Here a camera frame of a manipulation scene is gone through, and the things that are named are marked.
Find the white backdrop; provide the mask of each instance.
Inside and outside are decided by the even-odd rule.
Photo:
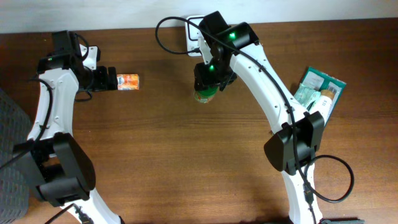
[[[229,24],[365,19],[398,17],[398,0],[0,0],[0,33],[155,27],[217,10]]]

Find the bottle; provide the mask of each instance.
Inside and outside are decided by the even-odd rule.
[[[209,87],[207,90],[195,91],[195,99],[200,103],[208,103],[216,95],[218,86]]]
[[[312,105],[312,107],[309,111],[310,114],[313,114],[314,112],[319,111],[321,113],[321,115],[323,116],[323,119],[325,120],[325,125],[326,125],[326,122],[328,121],[329,111],[331,108],[331,102],[333,101],[334,97],[335,97],[335,94],[332,91],[322,90],[321,96]]]

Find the white bottle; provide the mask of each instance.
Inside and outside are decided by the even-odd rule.
[[[323,116],[323,119],[325,120],[325,124],[326,124],[329,110],[331,108],[331,102],[333,101],[334,97],[335,97],[335,94],[332,91],[322,90],[321,96],[312,105],[312,107],[309,111],[310,114],[313,114],[314,112],[319,111],[321,113],[321,115]]]

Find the orange and white packet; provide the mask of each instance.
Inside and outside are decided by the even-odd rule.
[[[139,90],[138,74],[117,74],[118,90]]]

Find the brown tabletop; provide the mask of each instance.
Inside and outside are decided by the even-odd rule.
[[[267,57],[295,91],[312,66],[347,83],[318,154],[346,160],[356,182],[343,203],[318,201],[325,218],[398,222],[398,19],[253,24]],[[284,181],[263,145],[269,123],[242,80],[208,104],[193,97],[201,58],[172,55],[154,29],[81,31],[101,49],[98,65],[138,73],[141,89],[94,93],[75,103],[73,135],[93,161],[96,188],[126,223],[239,223],[286,217]],[[0,35],[0,87],[34,119],[39,85],[26,83],[51,35]],[[162,29],[171,49],[185,49],[183,28]],[[340,197],[349,174],[319,161],[315,186]],[[43,223],[59,208],[31,198],[16,223]],[[65,214],[58,223],[77,223]]]

